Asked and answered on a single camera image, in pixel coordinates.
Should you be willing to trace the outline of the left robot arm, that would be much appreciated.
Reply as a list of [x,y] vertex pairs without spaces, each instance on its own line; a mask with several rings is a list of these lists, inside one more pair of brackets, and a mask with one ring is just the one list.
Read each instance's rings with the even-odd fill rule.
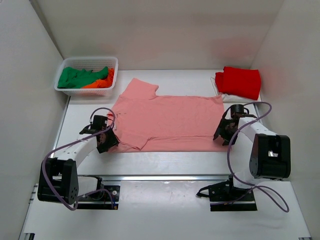
[[47,157],[41,165],[37,198],[42,202],[62,203],[71,206],[79,198],[91,196],[99,199],[105,187],[98,176],[80,176],[78,167],[92,152],[105,153],[119,145],[113,131],[115,120],[94,115],[90,124],[79,132],[79,138],[58,148],[60,154]]

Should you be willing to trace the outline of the pink t-shirt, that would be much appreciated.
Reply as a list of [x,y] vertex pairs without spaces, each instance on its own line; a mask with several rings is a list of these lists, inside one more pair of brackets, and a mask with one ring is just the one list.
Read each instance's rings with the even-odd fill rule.
[[158,85],[131,80],[118,97],[111,153],[226,152],[214,133],[224,113],[221,96],[157,95]]

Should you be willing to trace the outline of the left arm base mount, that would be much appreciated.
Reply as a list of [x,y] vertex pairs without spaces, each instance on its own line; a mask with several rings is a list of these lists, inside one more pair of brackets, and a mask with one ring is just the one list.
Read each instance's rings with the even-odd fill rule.
[[78,210],[118,210],[121,182],[105,176],[78,177]]

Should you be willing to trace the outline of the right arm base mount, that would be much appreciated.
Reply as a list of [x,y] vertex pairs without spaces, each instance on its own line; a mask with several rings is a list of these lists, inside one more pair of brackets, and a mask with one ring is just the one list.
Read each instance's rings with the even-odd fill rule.
[[255,196],[246,188],[234,186],[233,177],[228,180],[202,187],[198,198],[209,198],[211,212],[254,212],[257,211]]

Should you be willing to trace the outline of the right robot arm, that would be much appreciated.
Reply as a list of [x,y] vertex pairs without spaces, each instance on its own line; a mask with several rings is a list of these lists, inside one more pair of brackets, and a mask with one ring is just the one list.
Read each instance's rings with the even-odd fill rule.
[[[259,183],[287,179],[291,174],[291,140],[279,135],[250,114],[247,104],[233,104],[222,115],[213,140],[222,140],[227,146],[227,165],[230,171],[230,184],[224,187],[224,195],[236,200],[242,189],[250,189]],[[248,168],[234,172],[231,167],[231,148],[238,135],[244,134],[252,142]]]

